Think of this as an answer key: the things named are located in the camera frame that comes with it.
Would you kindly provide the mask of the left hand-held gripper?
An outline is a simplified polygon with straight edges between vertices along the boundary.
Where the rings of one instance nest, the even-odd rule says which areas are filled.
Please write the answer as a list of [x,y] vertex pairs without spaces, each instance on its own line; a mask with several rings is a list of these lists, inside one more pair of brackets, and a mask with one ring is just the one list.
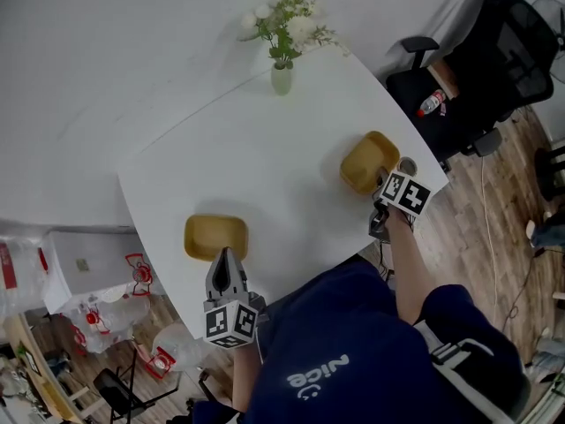
[[246,273],[230,247],[221,249],[207,272],[207,300],[218,300],[226,290],[226,265],[230,278],[229,296],[234,300],[205,311],[203,339],[211,345],[230,350],[254,341],[260,313],[244,303],[248,300]]

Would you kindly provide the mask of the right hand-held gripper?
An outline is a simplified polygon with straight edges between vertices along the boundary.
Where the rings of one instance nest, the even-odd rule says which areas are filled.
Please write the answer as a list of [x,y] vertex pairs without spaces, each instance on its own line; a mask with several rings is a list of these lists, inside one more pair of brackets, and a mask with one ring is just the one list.
[[432,192],[425,185],[413,176],[397,170],[389,173],[386,168],[379,168],[375,185],[368,234],[378,240],[389,240],[386,221],[391,208],[399,209],[408,225],[413,228],[415,220],[424,213],[432,198]]

